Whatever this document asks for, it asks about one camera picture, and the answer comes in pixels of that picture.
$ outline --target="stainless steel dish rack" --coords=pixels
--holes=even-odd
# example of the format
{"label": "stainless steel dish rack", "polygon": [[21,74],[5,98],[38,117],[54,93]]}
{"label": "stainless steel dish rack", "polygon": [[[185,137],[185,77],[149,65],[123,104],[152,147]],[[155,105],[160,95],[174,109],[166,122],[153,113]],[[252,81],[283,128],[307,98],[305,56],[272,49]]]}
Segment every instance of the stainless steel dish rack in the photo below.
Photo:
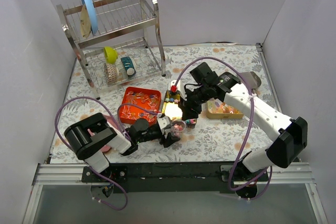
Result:
{"label": "stainless steel dish rack", "polygon": [[[113,90],[121,84],[139,81],[150,76],[159,74],[165,76],[165,56],[160,36],[159,6],[157,0],[97,0],[93,1],[98,20],[98,32],[92,33],[88,38],[80,34],[80,12],[82,5],[63,9],[57,5],[57,12],[72,49],[83,69],[85,77],[94,93],[99,99],[102,92]],[[148,46],[147,27],[155,26],[156,39],[161,55],[161,65],[156,59],[151,48]],[[104,77],[103,65],[105,57],[103,48],[92,50],[90,46],[115,39],[119,36],[143,30],[143,36],[128,40],[112,46],[118,52],[118,60],[115,63],[122,75],[117,82],[108,85]],[[136,74],[128,78],[123,69],[120,58],[129,56],[136,69]]]}

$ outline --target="floral tablecloth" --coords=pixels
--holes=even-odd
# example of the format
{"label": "floral tablecloth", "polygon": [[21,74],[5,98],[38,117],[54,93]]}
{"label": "floral tablecloth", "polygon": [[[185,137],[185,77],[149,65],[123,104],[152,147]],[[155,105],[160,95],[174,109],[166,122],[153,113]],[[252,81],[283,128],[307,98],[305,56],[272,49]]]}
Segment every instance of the floral tablecloth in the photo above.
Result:
{"label": "floral tablecloth", "polygon": [[[159,59],[159,49],[154,47],[152,50]],[[132,86],[156,89],[164,96],[168,83],[176,79],[189,62],[202,56],[212,56],[222,59],[240,72],[254,71],[257,73],[262,81],[261,87],[257,91],[258,96],[273,108],[276,107],[255,46],[202,45],[165,47],[164,51],[166,55],[166,77],[156,76],[148,78]],[[208,60],[207,63],[217,74],[228,71],[225,66],[218,64],[217,61]],[[184,83],[194,83],[188,71],[182,77],[182,81]],[[128,86],[124,86],[101,95],[100,101],[103,102],[115,116],[127,87]],[[67,100],[79,96],[93,97],[93,94],[90,91],[90,87],[79,63],[76,62]],[[93,101],[77,100],[69,104],[64,109],[60,119],[60,131],[64,132],[71,124],[97,112],[106,114],[104,109]],[[129,156],[124,157],[116,151],[110,150],[106,153],[106,157],[111,163],[233,161],[245,136],[247,124],[247,117],[241,120],[210,120],[206,117],[203,104],[203,111],[197,121],[196,128],[188,130],[179,142],[169,148],[163,148],[163,146],[155,140],[139,144],[139,149]],[[244,153],[264,147],[269,143],[271,143],[271,141],[267,135],[258,126],[253,124]],[[51,148],[51,154],[51,164],[82,162],[77,160],[75,154],[67,149],[56,135]]]}

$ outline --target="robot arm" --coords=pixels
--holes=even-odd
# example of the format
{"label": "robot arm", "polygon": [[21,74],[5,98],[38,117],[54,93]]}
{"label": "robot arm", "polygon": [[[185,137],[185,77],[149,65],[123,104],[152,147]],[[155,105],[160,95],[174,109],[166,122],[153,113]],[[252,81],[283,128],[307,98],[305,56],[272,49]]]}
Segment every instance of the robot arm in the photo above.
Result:
{"label": "robot arm", "polygon": [[110,163],[100,151],[105,145],[127,156],[138,149],[138,143],[155,139],[167,148],[180,140],[171,133],[171,120],[164,114],[158,114],[156,124],[149,126],[146,119],[138,119],[126,129],[131,137],[128,141],[119,130],[109,124],[102,113],[94,114],[68,127],[64,135],[79,160],[84,160],[94,170],[101,173]]}
{"label": "robot arm", "polygon": [[[202,103],[211,98],[220,99],[246,116],[250,116],[251,102],[246,87],[229,72],[218,76],[204,62],[193,69],[191,75],[201,86],[193,91],[182,88],[181,82],[171,82],[171,91],[179,92],[182,120],[198,118]],[[307,146],[307,122],[296,120],[276,111],[259,98],[255,103],[254,122],[273,141],[273,144],[247,153],[237,164],[237,176],[248,178],[252,173],[276,165],[287,168]],[[79,160],[86,161],[97,172],[109,167],[109,162],[100,149],[109,145],[121,155],[130,155],[138,149],[138,143],[160,139],[160,144],[169,147],[180,140],[170,132],[171,120],[164,114],[157,117],[157,123],[149,126],[147,120],[138,119],[126,131],[131,137],[128,141],[117,129],[109,125],[101,113],[77,122],[65,130],[65,137]]]}
{"label": "robot arm", "polygon": [[[218,76],[203,62],[193,69],[193,76],[199,88],[193,91],[182,90],[182,85],[171,82],[171,91],[180,92],[179,107],[183,112],[182,120],[198,118],[202,111],[202,103],[216,98],[250,116],[251,102],[248,90],[240,80],[229,72]],[[254,123],[256,123],[273,141],[273,144],[250,152],[237,165],[240,177],[276,165],[287,168],[290,163],[307,146],[307,122],[298,117],[296,120],[276,111],[258,97],[253,98],[255,104]]]}

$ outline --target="orange tray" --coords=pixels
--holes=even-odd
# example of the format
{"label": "orange tray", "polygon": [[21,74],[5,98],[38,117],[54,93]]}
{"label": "orange tray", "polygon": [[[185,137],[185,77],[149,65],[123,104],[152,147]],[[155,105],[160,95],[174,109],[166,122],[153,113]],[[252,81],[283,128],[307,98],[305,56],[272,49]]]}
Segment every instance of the orange tray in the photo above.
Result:
{"label": "orange tray", "polygon": [[[132,103],[146,110],[156,110],[157,112],[161,105],[161,93],[153,89],[128,87],[122,99],[122,104],[124,103]],[[134,106],[124,106],[121,108],[119,117],[122,123],[127,124],[133,124],[139,118],[145,118],[149,122],[149,125],[156,123],[156,116],[152,117],[150,114]]]}

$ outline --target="yellow bowl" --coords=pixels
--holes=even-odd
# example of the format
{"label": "yellow bowl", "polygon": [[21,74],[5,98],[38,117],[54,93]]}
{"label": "yellow bowl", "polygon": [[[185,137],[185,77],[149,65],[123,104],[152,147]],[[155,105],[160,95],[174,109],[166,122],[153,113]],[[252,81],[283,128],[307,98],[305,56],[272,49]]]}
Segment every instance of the yellow bowl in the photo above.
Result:
{"label": "yellow bowl", "polygon": [[118,58],[118,53],[112,47],[104,47],[104,55],[106,62],[109,64],[114,64]]}

